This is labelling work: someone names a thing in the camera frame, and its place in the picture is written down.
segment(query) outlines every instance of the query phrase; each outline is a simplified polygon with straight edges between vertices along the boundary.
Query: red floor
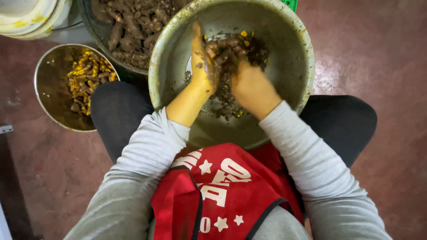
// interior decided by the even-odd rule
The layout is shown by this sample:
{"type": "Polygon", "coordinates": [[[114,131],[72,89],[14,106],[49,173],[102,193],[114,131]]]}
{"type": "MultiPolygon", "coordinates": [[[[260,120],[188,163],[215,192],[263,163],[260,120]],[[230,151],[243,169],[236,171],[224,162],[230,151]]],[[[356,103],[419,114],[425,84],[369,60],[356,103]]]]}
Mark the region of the red floor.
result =
{"type": "MultiPolygon", "coordinates": [[[[377,111],[351,171],[394,239],[427,235],[426,12],[425,0],[301,0],[297,9],[314,45],[313,94],[351,94],[377,111]]],[[[96,132],[65,130],[35,97],[34,69],[52,46],[0,37],[0,124],[14,127],[0,135],[0,200],[16,239],[63,238],[111,167],[96,132]]]]}

